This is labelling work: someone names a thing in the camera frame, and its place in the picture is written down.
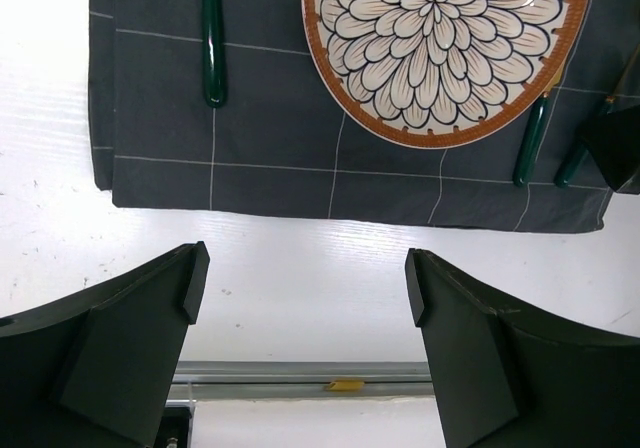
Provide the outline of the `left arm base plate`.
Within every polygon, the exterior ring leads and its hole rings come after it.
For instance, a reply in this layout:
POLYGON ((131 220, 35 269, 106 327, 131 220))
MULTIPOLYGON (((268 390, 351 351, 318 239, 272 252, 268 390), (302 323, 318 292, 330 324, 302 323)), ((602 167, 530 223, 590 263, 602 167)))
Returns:
POLYGON ((154 448, 190 448, 195 409, 187 404, 165 406, 154 448))

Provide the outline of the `aluminium front rail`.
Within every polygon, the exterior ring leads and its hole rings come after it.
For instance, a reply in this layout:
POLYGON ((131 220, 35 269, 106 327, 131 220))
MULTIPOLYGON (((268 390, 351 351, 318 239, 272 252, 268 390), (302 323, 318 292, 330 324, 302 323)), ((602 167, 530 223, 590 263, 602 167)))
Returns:
POLYGON ((425 362, 185 361, 168 401, 403 398, 434 394, 425 362))

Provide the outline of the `dark grey checked napkin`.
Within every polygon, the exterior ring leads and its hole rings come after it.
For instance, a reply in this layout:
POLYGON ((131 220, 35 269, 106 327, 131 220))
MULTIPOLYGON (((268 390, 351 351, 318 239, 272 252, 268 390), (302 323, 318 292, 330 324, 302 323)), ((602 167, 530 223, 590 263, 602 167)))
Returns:
POLYGON ((228 99, 202 87, 201 0, 89 0, 94 177, 115 205, 534 233, 603 227, 611 198, 586 160, 553 178, 577 126, 625 79, 639 0, 590 0, 527 187, 511 180, 527 120, 478 142, 418 150, 346 115, 309 56, 301 0, 222 0, 228 99))

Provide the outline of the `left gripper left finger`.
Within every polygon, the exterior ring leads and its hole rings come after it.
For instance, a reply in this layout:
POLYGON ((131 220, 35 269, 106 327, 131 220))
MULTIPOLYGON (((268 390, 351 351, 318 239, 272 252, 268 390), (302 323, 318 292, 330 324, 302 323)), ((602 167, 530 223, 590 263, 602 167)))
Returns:
POLYGON ((204 243, 183 244, 3 317, 2 446, 152 446, 208 266, 204 243))

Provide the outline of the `gold fork green handle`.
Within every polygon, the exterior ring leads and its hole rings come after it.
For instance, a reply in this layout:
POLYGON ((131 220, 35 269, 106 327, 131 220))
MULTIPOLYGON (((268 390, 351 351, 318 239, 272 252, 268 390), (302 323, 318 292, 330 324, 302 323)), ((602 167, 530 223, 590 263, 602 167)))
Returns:
POLYGON ((202 0, 203 89, 212 108, 220 108, 227 98, 226 56, 222 0, 202 0))

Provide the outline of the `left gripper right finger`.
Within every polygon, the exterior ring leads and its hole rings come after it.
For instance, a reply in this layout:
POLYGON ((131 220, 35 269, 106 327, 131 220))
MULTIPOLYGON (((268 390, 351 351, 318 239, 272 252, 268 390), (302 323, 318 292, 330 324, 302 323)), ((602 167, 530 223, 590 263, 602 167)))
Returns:
POLYGON ((449 447, 635 447, 639 341, 493 288, 434 253, 405 262, 449 447))

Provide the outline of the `gold knife green handle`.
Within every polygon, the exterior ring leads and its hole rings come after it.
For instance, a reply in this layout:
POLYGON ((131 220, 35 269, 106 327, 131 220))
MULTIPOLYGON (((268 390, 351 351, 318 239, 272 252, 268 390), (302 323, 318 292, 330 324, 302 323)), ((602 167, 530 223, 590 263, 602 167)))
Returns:
POLYGON ((550 80, 545 91, 531 107, 526 129, 522 138, 514 167, 512 181, 516 187, 524 187, 531 180, 535 160, 541 145, 546 109, 552 89, 560 82, 563 68, 550 80))

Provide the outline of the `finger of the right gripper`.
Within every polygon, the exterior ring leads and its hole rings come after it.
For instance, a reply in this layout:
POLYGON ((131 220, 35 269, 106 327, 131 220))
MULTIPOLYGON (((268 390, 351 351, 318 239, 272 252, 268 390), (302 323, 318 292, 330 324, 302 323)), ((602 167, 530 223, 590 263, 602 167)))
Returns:
POLYGON ((579 139, 613 191, 639 192, 639 106, 586 122, 579 139))

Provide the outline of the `gold spoon green handle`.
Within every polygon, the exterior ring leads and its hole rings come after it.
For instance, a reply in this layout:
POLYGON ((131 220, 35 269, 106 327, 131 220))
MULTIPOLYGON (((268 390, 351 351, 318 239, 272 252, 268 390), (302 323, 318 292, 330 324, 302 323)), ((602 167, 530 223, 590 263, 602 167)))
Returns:
MULTIPOLYGON (((608 115, 613 110, 616 99, 623 88, 627 75, 631 71, 636 59, 638 58, 638 55, 639 46, 636 46, 632 56, 626 63, 624 70, 620 75, 614 89, 605 97, 604 101, 601 103, 600 108, 596 111, 597 117, 608 115)), ((575 135, 569 151, 567 152, 558 171, 555 174, 554 185, 558 188, 567 187, 572 181, 572 178, 574 177, 577 170, 584 162, 587 154, 588 151, 586 146, 579 139, 579 137, 575 135)))

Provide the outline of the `floral patterned ceramic plate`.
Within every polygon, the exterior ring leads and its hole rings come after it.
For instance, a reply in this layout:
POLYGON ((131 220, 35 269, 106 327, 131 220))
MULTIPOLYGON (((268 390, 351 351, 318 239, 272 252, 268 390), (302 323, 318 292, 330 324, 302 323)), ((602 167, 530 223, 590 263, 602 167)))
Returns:
POLYGON ((554 85, 588 0, 301 0, 311 57, 360 126, 417 149, 462 146, 554 85))

